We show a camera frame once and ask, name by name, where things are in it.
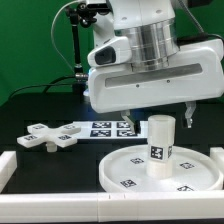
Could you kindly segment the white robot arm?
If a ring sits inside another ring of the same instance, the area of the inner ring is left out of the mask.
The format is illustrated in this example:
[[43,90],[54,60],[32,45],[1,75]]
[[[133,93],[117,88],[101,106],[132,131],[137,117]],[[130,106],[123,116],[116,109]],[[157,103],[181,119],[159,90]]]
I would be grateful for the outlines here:
[[101,13],[94,25],[96,47],[88,55],[88,87],[98,113],[184,102],[190,120],[196,102],[224,94],[224,41],[200,31],[175,35],[171,0],[87,0]]

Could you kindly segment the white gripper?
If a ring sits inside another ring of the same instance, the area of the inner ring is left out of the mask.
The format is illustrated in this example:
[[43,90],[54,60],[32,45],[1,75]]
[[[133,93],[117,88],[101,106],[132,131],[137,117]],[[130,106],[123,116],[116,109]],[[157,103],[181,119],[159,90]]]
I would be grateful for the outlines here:
[[186,102],[183,124],[191,128],[195,100],[224,94],[223,58],[223,44],[196,43],[181,46],[164,69],[134,72],[127,64],[95,68],[88,80],[91,106],[98,113],[122,111],[131,131],[139,134],[140,122],[130,109]]

